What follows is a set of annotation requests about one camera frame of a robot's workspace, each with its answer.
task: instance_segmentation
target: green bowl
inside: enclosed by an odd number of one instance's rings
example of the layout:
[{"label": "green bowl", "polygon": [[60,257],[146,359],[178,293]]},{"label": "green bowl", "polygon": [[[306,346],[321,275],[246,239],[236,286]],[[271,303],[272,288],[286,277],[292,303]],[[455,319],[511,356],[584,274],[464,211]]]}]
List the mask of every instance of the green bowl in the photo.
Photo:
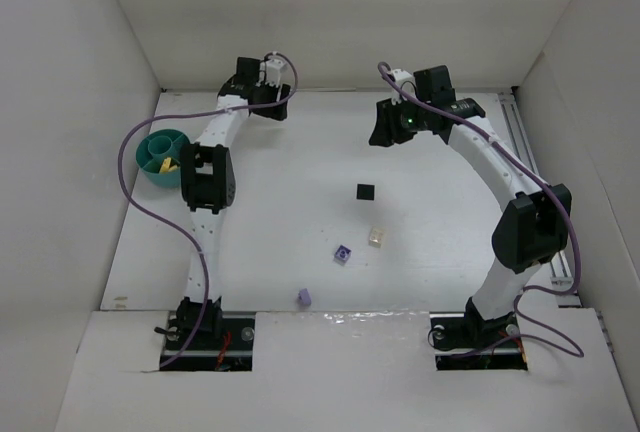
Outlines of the green bowl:
[{"label": "green bowl", "polygon": [[[144,175],[158,187],[180,187],[180,149],[189,139],[179,130],[163,129],[147,136],[136,149],[136,162]],[[178,163],[178,169],[161,174],[160,166],[167,157]]]}]

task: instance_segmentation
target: blue cube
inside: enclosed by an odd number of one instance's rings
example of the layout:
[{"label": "blue cube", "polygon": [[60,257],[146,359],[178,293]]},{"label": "blue cube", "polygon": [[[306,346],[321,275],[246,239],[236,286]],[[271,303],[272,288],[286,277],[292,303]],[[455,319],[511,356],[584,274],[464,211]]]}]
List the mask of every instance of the blue cube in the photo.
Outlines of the blue cube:
[{"label": "blue cube", "polygon": [[340,247],[338,247],[338,250],[333,257],[342,265],[344,265],[347,263],[347,260],[349,260],[349,257],[351,257],[351,249],[348,249],[344,245],[341,245]]}]

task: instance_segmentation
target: white panel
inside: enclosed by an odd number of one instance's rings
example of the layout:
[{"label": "white panel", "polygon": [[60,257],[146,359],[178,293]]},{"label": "white panel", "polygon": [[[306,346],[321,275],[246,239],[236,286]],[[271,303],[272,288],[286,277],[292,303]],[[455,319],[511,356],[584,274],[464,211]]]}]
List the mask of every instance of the white panel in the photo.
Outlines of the white panel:
[{"label": "white panel", "polygon": [[[238,132],[231,149],[238,192],[222,227],[225,310],[296,310],[302,288],[313,310],[462,310],[478,290],[494,259],[500,207],[471,166],[430,133],[390,149],[370,147],[375,104],[386,97],[301,92],[285,122],[251,116]],[[510,146],[497,95],[471,97]],[[167,93],[156,113],[204,112],[215,103],[214,93]],[[194,139],[207,123],[153,128]],[[375,201],[356,200],[358,183],[376,186]],[[140,177],[134,196],[192,227],[179,191]],[[386,230],[379,249],[368,245],[374,226]],[[345,266],[333,260],[340,244],[353,251]],[[102,308],[175,309],[190,254],[174,230],[130,207]],[[538,275],[548,281],[548,270]],[[554,301],[544,294],[526,300]]]},{"label": "white panel", "polygon": [[55,426],[120,230],[118,144],[157,93],[117,0],[0,0],[3,431]]},{"label": "white panel", "polygon": [[378,60],[447,64],[458,86],[521,82],[569,0],[120,0],[160,83],[214,88],[280,48],[304,86],[379,86]]},{"label": "white panel", "polygon": [[143,374],[166,313],[96,312],[56,432],[637,432],[593,310],[536,317],[585,358],[527,342],[528,372],[438,372],[424,312],[282,313],[258,315],[252,372]]},{"label": "white panel", "polygon": [[522,109],[542,173],[573,185],[581,293],[604,313],[640,416],[640,335],[629,333],[640,317],[638,24],[640,0],[573,0],[524,84]]}]

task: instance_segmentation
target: purple cube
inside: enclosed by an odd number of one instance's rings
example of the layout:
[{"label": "purple cube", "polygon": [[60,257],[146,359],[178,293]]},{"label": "purple cube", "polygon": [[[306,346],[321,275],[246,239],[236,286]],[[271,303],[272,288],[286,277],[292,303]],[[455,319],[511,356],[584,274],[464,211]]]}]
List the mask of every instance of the purple cube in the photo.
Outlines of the purple cube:
[{"label": "purple cube", "polygon": [[333,257],[344,265],[347,263],[347,260],[349,260],[349,257],[351,257],[351,249],[347,249],[344,245],[341,245]]},{"label": "purple cube", "polygon": [[311,294],[307,289],[301,289],[300,292],[298,292],[298,300],[305,307],[309,307],[311,305]]}]

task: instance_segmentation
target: black square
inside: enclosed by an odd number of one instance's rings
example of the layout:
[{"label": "black square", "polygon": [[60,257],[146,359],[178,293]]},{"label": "black square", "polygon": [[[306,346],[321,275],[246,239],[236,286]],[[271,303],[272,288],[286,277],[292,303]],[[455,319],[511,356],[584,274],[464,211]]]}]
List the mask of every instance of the black square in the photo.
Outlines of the black square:
[{"label": "black square", "polygon": [[376,186],[368,184],[358,184],[358,200],[373,200],[376,194]]}]

